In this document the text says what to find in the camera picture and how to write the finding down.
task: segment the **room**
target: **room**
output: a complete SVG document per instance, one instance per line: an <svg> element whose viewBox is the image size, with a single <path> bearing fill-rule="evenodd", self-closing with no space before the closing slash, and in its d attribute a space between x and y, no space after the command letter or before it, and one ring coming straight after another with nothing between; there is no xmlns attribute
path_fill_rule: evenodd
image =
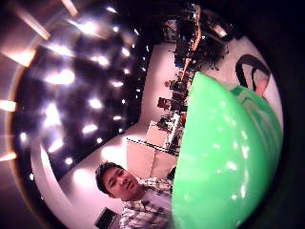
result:
<svg viewBox="0 0 305 229"><path fill-rule="evenodd" d="M199 14L185 1L1 4L7 25L0 34L3 228L25 223L30 228L97 228L94 224L103 209L119 215L120 200L99 192L94 170L106 159L142 177L169 173L179 160L184 138L180 118L186 116L189 95L183 94L183 106L173 111L160 98L172 100L173 90L165 82L180 74L187 75L183 92L192 95L196 72L220 85L246 85L256 91L274 111L283 134L270 189L251 216L236 226L302 225L304 199L297 181L304 173L299 106L304 66L297 4L286 11L288 19L279 16L286 10L284 3L277 8L261 1L193 4L200 7ZM193 47L182 61L177 40L185 41L184 36L164 24L181 15L187 15L195 28L181 29ZM265 68L248 65L240 71L244 55ZM252 77L264 78L265 69L270 71L268 87L261 94ZM179 135L171 136L175 144L163 147L159 142L173 133L174 114L179 116ZM187 116L185 125L188 128ZM154 170L153 162L150 170L136 167L147 164L131 155L135 146L161 152L165 167ZM289 200L290 195L297 203ZM295 215L283 222L289 209Z"/></svg>

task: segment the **plaid shirt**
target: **plaid shirt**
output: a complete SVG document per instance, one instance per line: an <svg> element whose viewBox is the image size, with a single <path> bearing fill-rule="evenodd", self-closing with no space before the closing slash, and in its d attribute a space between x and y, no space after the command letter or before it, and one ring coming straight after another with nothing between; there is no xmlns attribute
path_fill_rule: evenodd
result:
<svg viewBox="0 0 305 229"><path fill-rule="evenodd" d="M167 179L140 179L145 190L151 189L154 194L167 198L172 197L172 182ZM123 212L120 220L121 229L162 228L169 222L171 212L155 206L145 200L123 201Z"/></svg>

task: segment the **green balloon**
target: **green balloon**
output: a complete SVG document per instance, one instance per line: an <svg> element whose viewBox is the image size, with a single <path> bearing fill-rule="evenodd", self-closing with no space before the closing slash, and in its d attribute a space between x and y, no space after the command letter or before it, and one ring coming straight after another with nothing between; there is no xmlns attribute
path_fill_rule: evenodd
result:
<svg viewBox="0 0 305 229"><path fill-rule="evenodd" d="M197 73L173 183L173 227L238 227L263 198L281 144L263 98Z"/></svg>

